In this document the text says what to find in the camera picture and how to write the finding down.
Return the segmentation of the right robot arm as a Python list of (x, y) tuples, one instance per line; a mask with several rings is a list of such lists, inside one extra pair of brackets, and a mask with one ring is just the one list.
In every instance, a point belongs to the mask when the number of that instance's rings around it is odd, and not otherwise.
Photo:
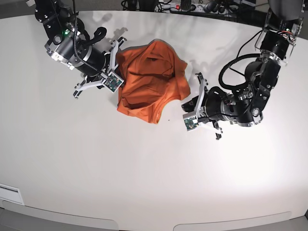
[(77, 83), (74, 98), (90, 88), (106, 88), (112, 93), (124, 85), (117, 71), (116, 55), (126, 38), (112, 40), (110, 49), (99, 51), (94, 44), (105, 38), (107, 29), (98, 27), (90, 38), (75, 6), (69, 7), (60, 0), (28, 0), (35, 6), (35, 18), (42, 23), (48, 37), (47, 54), (70, 70), (78, 70), (83, 80)]

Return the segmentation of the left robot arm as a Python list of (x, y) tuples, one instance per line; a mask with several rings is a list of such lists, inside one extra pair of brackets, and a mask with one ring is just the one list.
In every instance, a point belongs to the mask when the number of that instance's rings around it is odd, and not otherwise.
[[(222, 129), (219, 121), (227, 121), (241, 127), (252, 127), (263, 120), (264, 110), (271, 90), (276, 86), (282, 63), (292, 54), (303, 24), (306, 0), (270, 0), (265, 23), (255, 34), (258, 53), (236, 57), (223, 66), (219, 86), (208, 89), (202, 73), (197, 73), (199, 95), (184, 103), (183, 121), (188, 131), (204, 127), (212, 129), (219, 140)], [(226, 84), (223, 76), (228, 69), (245, 59), (253, 58), (242, 76), (245, 82)]]

